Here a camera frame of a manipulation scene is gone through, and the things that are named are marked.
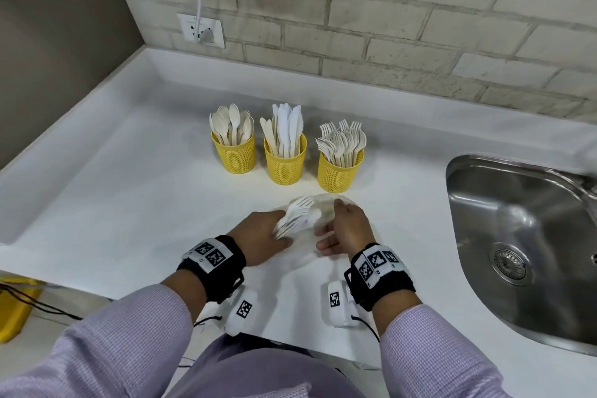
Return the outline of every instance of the right hand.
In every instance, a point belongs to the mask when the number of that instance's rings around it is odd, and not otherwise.
[[[330,231],[334,233],[317,243],[317,250],[326,257],[347,253],[352,260],[367,244],[376,242],[364,211],[358,206],[347,205],[340,199],[334,202],[334,220],[317,228],[315,236],[324,236]]]

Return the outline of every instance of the wall socket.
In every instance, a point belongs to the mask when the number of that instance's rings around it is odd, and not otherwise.
[[[183,31],[184,39],[190,43],[195,42],[195,21],[197,16],[178,13],[178,20]],[[201,17],[199,23],[199,44],[204,46],[220,47],[224,49],[224,32],[220,19]]]

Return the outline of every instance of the yellow mesh cup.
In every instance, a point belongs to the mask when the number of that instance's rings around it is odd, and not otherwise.
[[[267,160],[267,173],[276,184],[288,185],[296,183],[303,174],[304,153],[307,151],[307,138],[300,136],[300,154],[290,159],[276,157],[269,152],[267,140],[263,140],[265,158]]]
[[[222,160],[224,168],[236,175],[245,174],[257,163],[257,156],[255,155],[255,134],[251,138],[238,146],[224,146],[215,138],[214,133],[211,133],[211,139],[214,141],[216,150]]]
[[[323,190],[335,194],[344,192],[352,184],[352,180],[359,171],[361,162],[365,158],[365,150],[356,154],[356,165],[354,167],[338,167],[330,164],[323,153],[319,153],[319,168],[317,170],[317,182]]]

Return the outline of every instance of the wrist strap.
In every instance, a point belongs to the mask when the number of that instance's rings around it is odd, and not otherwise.
[[[394,291],[407,289],[414,292],[413,281],[403,263],[389,247],[368,244],[350,262],[344,277],[354,297],[366,311],[382,297]]]
[[[207,300],[221,304],[245,280],[247,260],[231,236],[206,239],[185,253],[179,269],[194,273],[205,288]]]

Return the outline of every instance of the sink drain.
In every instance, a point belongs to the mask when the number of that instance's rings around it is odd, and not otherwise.
[[[513,251],[500,249],[493,254],[493,262],[502,274],[512,280],[522,280],[526,267],[522,258]]]
[[[528,285],[533,276],[528,259],[516,247],[501,242],[493,244],[489,251],[489,261],[494,271],[513,285]]]

